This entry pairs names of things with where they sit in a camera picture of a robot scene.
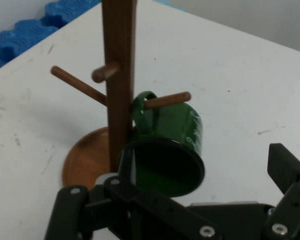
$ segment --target wooden mug tree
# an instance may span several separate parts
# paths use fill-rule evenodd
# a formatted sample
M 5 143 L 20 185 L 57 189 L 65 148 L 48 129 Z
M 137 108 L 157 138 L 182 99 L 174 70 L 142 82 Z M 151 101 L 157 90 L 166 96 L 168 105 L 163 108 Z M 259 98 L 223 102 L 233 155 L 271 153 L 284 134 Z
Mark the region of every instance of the wooden mug tree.
M 63 167 L 63 185 L 93 188 L 96 179 L 117 172 L 120 152 L 132 131 L 137 0 L 103 0 L 105 65 L 92 73 L 96 83 L 106 82 L 106 96 L 54 66 L 51 73 L 107 107 L 108 127 L 83 137 L 69 152 Z M 189 101 L 189 92 L 147 100 L 145 109 Z

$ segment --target screw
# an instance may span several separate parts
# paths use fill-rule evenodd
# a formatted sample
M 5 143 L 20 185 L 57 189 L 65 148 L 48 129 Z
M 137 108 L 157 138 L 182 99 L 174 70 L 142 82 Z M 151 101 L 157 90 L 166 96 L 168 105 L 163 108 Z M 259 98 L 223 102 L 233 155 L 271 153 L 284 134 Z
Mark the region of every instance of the screw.
M 274 207 L 269 208 L 269 210 L 268 210 L 268 215 L 269 215 L 269 216 L 272 215 L 272 214 L 274 213 L 274 211 L 275 211 L 275 208 L 274 208 Z
M 111 184 L 119 184 L 120 181 L 119 181 L 119 179 L 112 179 L 110 183 Z
M 77 188 L 77 187 L 72 188 L 71 191 L 70 191 L 70 193 L 71 194 L 78 194 L 78 193 L 80 193 L 80 188 Z
M 288 233 L 288 228 L 285 225 L 276 223 L 272 225 L 272 231 L 278 235 L 284 236 Z
M 204 238 L 211 238 L 216 234 L 216 231 L 211 226 L 203 226 L 200 228 L 200 235 Z

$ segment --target table surface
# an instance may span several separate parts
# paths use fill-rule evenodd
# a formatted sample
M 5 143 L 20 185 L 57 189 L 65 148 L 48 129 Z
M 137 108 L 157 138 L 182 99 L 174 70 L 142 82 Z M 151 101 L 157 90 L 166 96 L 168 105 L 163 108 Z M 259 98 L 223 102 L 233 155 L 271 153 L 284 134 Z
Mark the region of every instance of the table surface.
M 104 106 L 50 74 L 58 65 L 105 92 L 91 80 L 103 47 L 98 5 L 0 69 L 0 239 L 43 239 L 68 151 L 107 125 Z M 135 94 L 190 91 L 203 121 L 206 176 L 179 203 L 278 203 L 268 147 L 300 159 L 300 52 L 140 0 L 135 67 Z

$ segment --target green mug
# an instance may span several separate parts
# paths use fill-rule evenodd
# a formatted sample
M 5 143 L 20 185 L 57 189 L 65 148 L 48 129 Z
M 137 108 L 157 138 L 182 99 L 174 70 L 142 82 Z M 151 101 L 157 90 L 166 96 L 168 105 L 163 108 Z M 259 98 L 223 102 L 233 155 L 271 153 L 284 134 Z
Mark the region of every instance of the green mug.
M 201 154 L 202 122 L 186 103 L 145 109 L 156 98 L 140 93 L 132 104 L 135 123 L 129 147 L 135 154 L 136 185 L 169 197 L 194 191 L 203 181 Z

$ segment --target wooden peg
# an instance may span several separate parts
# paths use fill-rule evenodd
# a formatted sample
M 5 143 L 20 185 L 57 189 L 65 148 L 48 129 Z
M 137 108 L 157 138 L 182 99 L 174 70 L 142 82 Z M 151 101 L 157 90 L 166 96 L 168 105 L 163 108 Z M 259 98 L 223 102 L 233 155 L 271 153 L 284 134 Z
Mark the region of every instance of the wooden peg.
M 95 90 L 93 87 L 89 86 L 85 82 L 79 80 L 75 76 L 71 75 L 70 73 L 66 72 L 65 70 L 61 69 L 58 66 L 53 66 L 51 68 L 52 75 L 56 76 L 58 79 L 64 81 L 65 83 L 69 84 L 70 86 L 78 89 L 80 92 L 84 93 L 85 95 L 89 96 L 90 98 L 96 100 L 97 102 L 107 106 L 107 96 L 102 94 L 101 92 Z
M 102 83 L 103 81 L 109 80 L 120 69 L 121 66 L 119 62 L 111 62 L 94 70 L 92 73 L 92 80 L 98 84 Z
M 191 99 L 191 94 L 188 91 L 157 97 L 153 99 L 149 99 L 144 103 L 144 108 L 147 109 L 156 109 L 162 108 L 166 106 L 171 106 L 174 104 L 181 104 L 187 102 Z

